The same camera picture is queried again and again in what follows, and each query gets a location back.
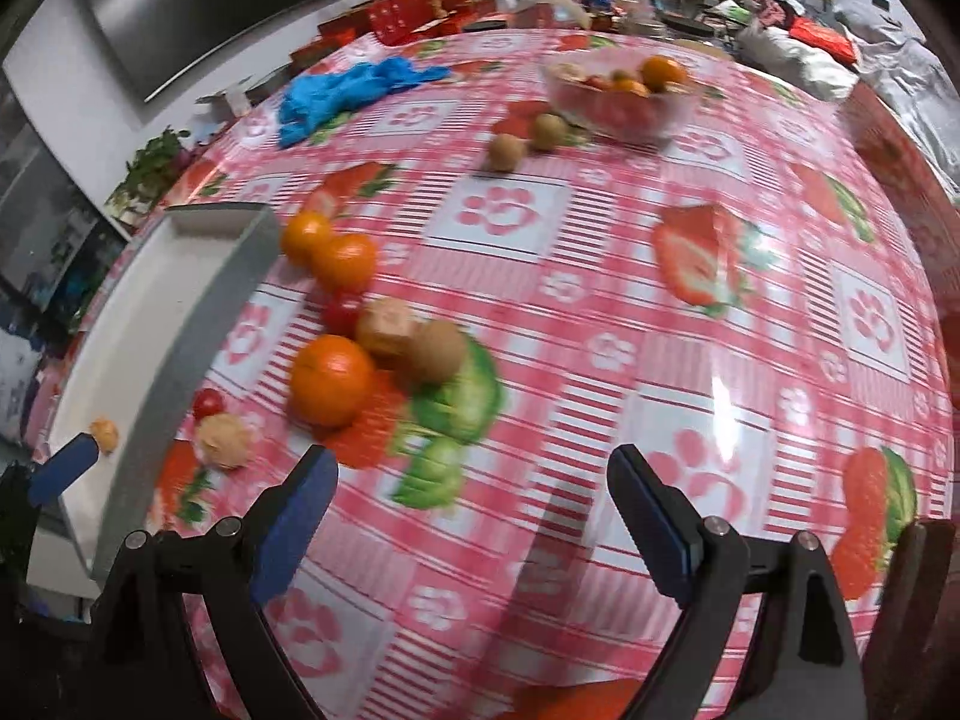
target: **table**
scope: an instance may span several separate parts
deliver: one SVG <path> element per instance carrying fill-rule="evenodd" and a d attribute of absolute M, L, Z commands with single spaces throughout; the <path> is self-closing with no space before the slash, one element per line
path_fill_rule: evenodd
<path fill-rule="evenodd" d="M 519 127 L 525 103 L 544 96 L 538 58 L 608 41 L 673 55 L 720 94 L 662 151 L 578 136 L 513 175 L 476 175 L 491 128 Z M 391 52 L 365 36 L 315 70 Z M 277 149 L 272 98 L 167 199 L 259 200 L 286 218 L 320 182 L 347 182 L 340 225 L 380 247 L 373 293 L 456 320 L 477 341 L 476 364 L 496 372 L 484 384 L 488 413 L 469 429 L 447 422 L 446 435 L 429 434 L 382 380 L 382 451 L 337 445 L 355 467 L 342 467 L 291 589 L 267 608 L 329 716 L 456 707 L 457 717 L 494 717 L 531 683 L 641 679 L 677 610 L 656 594 L 604 490 L 621 442 L 741 533 L 808 528 L 832 551 L 856 526 L 844 471 L 877 458 L 903 517 L 910 485 L 917 514 L 949 512 L 936 310 L 904 225 L 834 108 L 642 38 L 504 30 L 400 52 L 453 66 L 452 81 L 342 117 L 289 151 Z M 136 242 L 125 260 L 135 253 Z M 187 418 L 155 526 L 195 533 L 245 512 L 312 442 L 285 415 L 291 360 L 322 331 L 312 286 L 281 258 L 208 373 L 256 428 L 256 461 L 197 472 Z M 445 442 L 462 483 L 445 477 L 418 499 L 401 493 L 425 440 Z M 865 487 L 857 481 L 848 491 Z M 848 601 L 862 645 L 882 573 L 842 572 L 862 586 Z M 192 610 L 214 693 L 235 710 L 205 611 Z M 730 696 L 756 613 L 757 599 L 745 599 L 704 716 Z"/>

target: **green plant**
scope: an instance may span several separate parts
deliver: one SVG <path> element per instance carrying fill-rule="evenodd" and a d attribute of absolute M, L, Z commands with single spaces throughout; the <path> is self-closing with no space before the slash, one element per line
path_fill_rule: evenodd
<path fill-rule="evenodd" d="M 155 138 L 139 148 L 131 162 L 127 162 L 127 177 L 118 189 L 141 201 L 157 202 L 176 183 L 185 165 L 181 162 L 184 150 L 180 138 L 189 137 L 189 131 L 174 132 L 167 127 Z"/>

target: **blue gripper pad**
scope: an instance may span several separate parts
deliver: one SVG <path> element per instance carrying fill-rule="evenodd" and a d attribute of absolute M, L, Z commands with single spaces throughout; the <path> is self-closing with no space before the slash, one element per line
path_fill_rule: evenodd
<path fill-rule="evenodd" d="M 97 442 L 80 433 L 68 445 L 42 464 L 30 477 L 27 499 L 31 506 L 44 506 L 83 476 L 100 456 Z"/>
<path fill-rule="evenodd" d="M 613 450 L 607 485 L 656 589 L 685 607 L 704 552 L 697 509 L 680 490 L 666 487 L 632 445 Z"/>
<path fill-rule="evenodd" d="M 246 517 L 251 525 L 258 519 L 267 525 L 250 581 L 256 603 L 266 605 L 290 586 L 336 488 L 337 461 L 333 453 L 314 445 L 282 485 L 264 490 L 251 506 Z"/>

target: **red bag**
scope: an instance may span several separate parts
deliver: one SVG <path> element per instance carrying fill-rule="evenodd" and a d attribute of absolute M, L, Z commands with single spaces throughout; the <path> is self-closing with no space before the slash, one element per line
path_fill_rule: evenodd
<path fill-rule="evenodd" d="M 823 49 L 841 65 L 856 63 L 856 54 L 853 52 L 851 42 L 837 31 L 820 25 L 814 20 L 804 16 L 796 18 L 789 35 L 794 40 L 799 40 L 815 49 Z"/>

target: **bowl of fruit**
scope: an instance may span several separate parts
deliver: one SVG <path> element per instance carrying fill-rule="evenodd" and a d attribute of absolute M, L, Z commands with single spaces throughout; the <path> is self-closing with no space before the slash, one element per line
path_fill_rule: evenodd
<path fill-rule="evenodd" d="M 689 123 L 704 85 L 669 56 L 605 47 L 547 57 L 541 64 L 547 96 L 570 124 L 624 143 L 669 140 Z"/>

